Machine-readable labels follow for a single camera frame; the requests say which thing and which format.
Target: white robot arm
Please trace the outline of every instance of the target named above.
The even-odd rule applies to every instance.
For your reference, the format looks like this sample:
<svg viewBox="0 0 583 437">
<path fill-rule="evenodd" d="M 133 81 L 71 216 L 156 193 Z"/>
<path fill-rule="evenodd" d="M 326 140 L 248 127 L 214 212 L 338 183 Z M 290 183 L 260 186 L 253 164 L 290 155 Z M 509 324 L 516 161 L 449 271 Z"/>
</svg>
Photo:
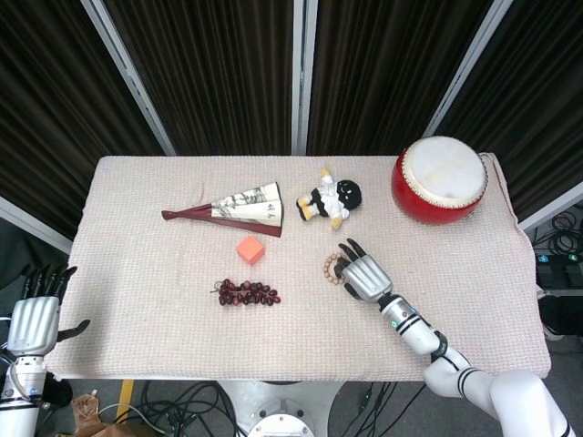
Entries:
<svg viewBox="0 0 583 437">
<path fill-rule="evenodd" d="M 58 330 L 66 285 L 76 267 L 66 266 L 49 274 L 49 267 L 27 276 L 22 298 L 14 308 L 6 348 L 15 356 L 7 372 L 0 399 L 2 435 L 33 437 L 46 378 L 44 357 L 58 341 L 77 336 L 89 324 L 84 320 L 72 330 Z"/>
<path fill-rule="evenodd" d="M 419 355 L 432 363 L 424 381 L 439 396 L 466 398 L 500 421 L 505 437 L 575 437 L 565 416 L 545 384 L 530 371 L 509 371 L 491 376 L 472 367 L 464 355 L 447 344 L 402 296 L 393 294 L 393 283 L 384 270 L 353 240 L 353 249 L 340 248 L 350 259 L 340 258 L 334 269 L 343 275 L 346 289 L 356 298 L 378 303 L 380 312 Z"/>
</svg>

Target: table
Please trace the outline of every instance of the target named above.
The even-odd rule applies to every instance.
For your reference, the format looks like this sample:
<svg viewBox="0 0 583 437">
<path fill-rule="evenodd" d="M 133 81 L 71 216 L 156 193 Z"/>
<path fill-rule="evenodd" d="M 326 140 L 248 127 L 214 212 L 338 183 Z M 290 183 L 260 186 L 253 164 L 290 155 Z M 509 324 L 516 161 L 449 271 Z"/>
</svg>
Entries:
<svg viewBox="0 0 583 437">
<path fill-rule="evenodd" d="M 420 380 L 429 358 L 415 356 L 375 305 L 322 274 L 324 259 L 352 237 L 473 366 L 545 377 L 533 251 L 496 157 L 482 159 L 489 181 L 474 216 L 427 226 L 394 204 L 395 157 L 103 158 L 71 250 L 78 272 L 60 327 L 91 324 L 56 346 L 49 369 L 66 378 Z M 295 207 L 324 166 L 363 192 L 338 231 L 324 218 L 302 222 Z M 246 231 L 160 216 L 272 181 L 283 232 L 255 234 L 266 254 L 254 267 L 235 251 Z M 282 304 L 221 307 L 209 291 L 227 277 L 271 284 Z"/>
</svg>

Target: orange block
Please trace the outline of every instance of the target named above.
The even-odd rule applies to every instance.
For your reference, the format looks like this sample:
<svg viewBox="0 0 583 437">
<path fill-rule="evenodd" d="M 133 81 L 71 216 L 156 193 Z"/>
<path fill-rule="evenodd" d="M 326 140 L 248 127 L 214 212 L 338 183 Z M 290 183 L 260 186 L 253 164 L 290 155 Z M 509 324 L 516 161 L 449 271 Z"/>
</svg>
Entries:
<svg viewBox="0 0 583 437">
<path fill-rule="evenodd" d="M 265 248 L 253 236 L 249 235 L 237 246 L 237 253 L 250 265 L 255 264 L 265 254 Z"/>
</svg>

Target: painted fan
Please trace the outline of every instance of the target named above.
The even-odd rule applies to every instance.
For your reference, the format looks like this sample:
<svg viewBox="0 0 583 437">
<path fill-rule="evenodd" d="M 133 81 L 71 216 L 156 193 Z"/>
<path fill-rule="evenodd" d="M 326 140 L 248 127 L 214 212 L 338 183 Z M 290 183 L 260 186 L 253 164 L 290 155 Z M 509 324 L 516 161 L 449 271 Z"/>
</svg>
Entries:
<svg viewBox="0 0 583 437">
<path fill-rule="evenodd" d="M 283 207 L 280 189 L 273 182 L 199 207 L 182 211 L 162 211 L 162 217 L 165 220 L 204 220 L 280 237 Z"/>
</svg>

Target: stuffed toy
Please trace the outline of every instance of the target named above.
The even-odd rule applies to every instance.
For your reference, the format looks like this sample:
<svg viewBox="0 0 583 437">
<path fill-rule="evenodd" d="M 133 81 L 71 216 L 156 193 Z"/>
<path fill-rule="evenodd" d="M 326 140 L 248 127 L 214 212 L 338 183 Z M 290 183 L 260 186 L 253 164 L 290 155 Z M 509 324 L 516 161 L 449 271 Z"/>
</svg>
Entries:
<svg viewBox="0 0 583 437">
<path fill-rule="evenodd" d="M 303 220 L 314 216 L 330 218 L 332 229 L 339 229 L 352 211 L 363 201 L 361 189 L 351 180 L 334 182 L 328 169 L 322 170 L 322 184 L 312 193 L 298 198 L 296 206 Z"/>
</svg>

